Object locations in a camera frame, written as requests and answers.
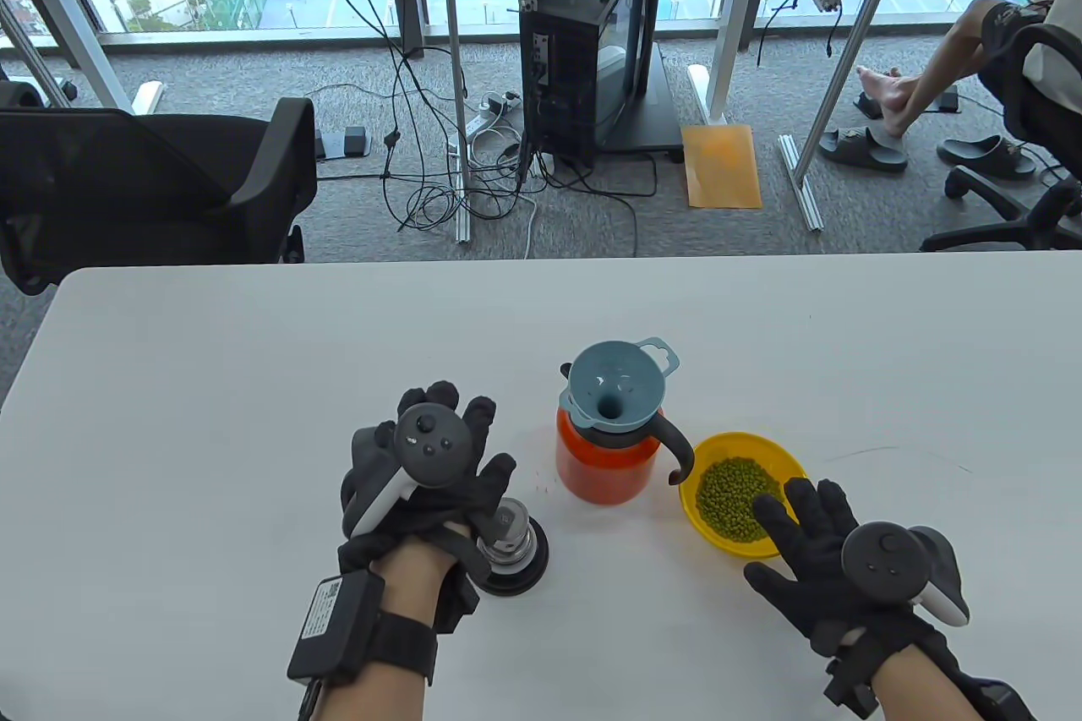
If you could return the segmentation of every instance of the yellow bowl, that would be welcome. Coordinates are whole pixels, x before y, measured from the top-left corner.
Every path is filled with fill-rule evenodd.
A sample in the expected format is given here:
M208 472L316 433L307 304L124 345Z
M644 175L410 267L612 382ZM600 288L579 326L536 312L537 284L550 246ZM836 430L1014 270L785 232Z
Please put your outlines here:
M738 558L751 558L752 560L774 558L778 554L778 547L768 537L751 543L729 540L711 529L707 521L702 520L702 515L699 515L699 507L696 504L695 496L699 493L699 481L702 479L702 474L711 464L733 456L754 459L781 485L784 485L790 479L807 477L801 463L790 456L783 447L769 440L754 434L718 434L703 440L695 448L695 470L679 485L681 506L687 513L692 527L718 549ZM793 508L790 507L788 500L786 500L786 509L789 511L789 515L793 514Z

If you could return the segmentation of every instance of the chair armrest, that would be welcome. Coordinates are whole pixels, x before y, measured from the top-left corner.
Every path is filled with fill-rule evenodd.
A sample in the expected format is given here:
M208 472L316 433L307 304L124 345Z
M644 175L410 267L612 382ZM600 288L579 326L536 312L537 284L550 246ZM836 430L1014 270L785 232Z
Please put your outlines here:
M1082 77L1082 40L1079 40L1079 37L1059 28L1059 25L1047 25L1047 23L1028 25L1019 29L1007 50L1007 64L1003 77L1003 119L1013 133L1026 131L1021 118L1028 79L1022 75L1022 69L1026 66L1026 56L1035 44L1044 44L1055 50L1079 71L1079 77Z
M0 82L0 110L10 107L44 106L37 88L26 82Z
M255 160L229 199L229 207L246 207L263 195L282 173L303 175L302 187L311 181L312 196L316 188L316 109L312 99L279 99L266 133L255 153ZM312 199L301 208L307 207Z

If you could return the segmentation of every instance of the hand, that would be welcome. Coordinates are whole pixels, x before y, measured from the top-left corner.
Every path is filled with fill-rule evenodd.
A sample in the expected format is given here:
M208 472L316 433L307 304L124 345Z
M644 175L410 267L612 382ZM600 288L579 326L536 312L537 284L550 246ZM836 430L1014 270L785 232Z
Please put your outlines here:
M796 521L769 496L755 499L752 509L796 579L762 563L749 563L744 578L812 642L816 653L833 656L843 641L852 644L866 631L893 651L933 632L910 606L873 602L846 578L842 545L858 523L839 485L823 480L816 489L807 479L792 479L786 484L786 497Z
M427 391L410 389L398 403L398 416L424 402L453 409L459 404L459 392L446 381L433 383ZM374 532L357 537L348 537L346 532L348 539L339 547L342 572L374 563L373 571L381 575L401 575L404 568L417 572L417 577L438 574L437 633L454 630L459 619L472 614L477 605L477 593L466 574L476 580L488 577L491 571L474 539L479 536L492 542L499 538L493 515L515 469L514 459L498 454L477 471L494 416L496 404L488 397L475 397L466 405L462 420L470 429L474 456L460 481L447 488L417 488L409 499L399 499L391 508ZM390 444L394 430L394 422L381 423L375 429L377 442ZM353 476L351 470L342 481L343 511L356 493Z

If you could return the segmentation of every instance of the black mesh chair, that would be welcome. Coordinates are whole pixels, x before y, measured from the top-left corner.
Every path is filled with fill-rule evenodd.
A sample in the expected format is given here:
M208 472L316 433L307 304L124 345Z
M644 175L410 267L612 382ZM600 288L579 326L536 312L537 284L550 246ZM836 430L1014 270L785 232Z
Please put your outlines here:
M0 261L35 296L91 266L304 260L293 218L316 195L315 114L47 110L0 82Z
M1082 237L1059 224L1064 214L1078 214L1082 178L1082 115L1052 102L1022 75L1026 56L1035 44L1060 53L1082 77L1082 41L1057 25L1029 25L1011 42L1002 73L981 71L981 83L1003 102L1003 122L1020 141L1047 148L1071 176L1048 188L1032 208L1025 207L998 185L972 169L955 166L947 175L944 193L959 199L974 192L988 200L1005 222L946 231L928 237L921 250L944 250L981 241L1010 241L1027 250L1082 249Z

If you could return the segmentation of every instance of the blue funnel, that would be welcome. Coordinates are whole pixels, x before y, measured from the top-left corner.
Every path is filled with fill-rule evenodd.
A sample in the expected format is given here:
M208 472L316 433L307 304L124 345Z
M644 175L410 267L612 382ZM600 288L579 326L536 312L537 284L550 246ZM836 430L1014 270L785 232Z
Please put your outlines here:
M664 370L642 346L664 351ZM654 419L665 397L665 378L678 366L676 353L661 338L594 343L575 358L559 404L577 428L626 434Z

